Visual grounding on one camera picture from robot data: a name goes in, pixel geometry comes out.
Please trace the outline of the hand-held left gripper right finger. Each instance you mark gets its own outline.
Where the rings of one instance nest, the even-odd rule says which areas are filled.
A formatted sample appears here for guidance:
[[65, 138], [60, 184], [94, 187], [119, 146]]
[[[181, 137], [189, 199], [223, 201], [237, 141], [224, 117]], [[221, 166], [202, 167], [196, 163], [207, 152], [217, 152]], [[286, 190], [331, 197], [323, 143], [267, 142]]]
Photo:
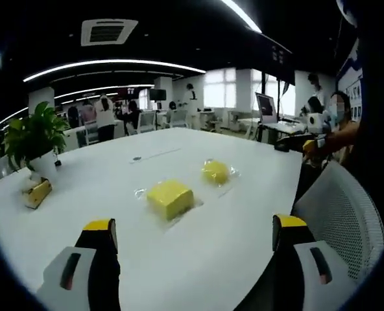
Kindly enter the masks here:
[[354, 293], [347, 263], [302, 219], [273, 216], [272, 250], [274, 310], [340, 310]]

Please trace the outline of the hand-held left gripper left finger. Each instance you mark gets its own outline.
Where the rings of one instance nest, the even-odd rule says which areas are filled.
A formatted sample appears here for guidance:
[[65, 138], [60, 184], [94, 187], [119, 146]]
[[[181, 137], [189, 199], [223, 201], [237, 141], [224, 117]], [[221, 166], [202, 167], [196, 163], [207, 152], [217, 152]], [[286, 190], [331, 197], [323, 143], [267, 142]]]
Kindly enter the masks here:
[[36, 292], [47, 310], [120, 310], [115, 219], [95, 220], [45, 268]]

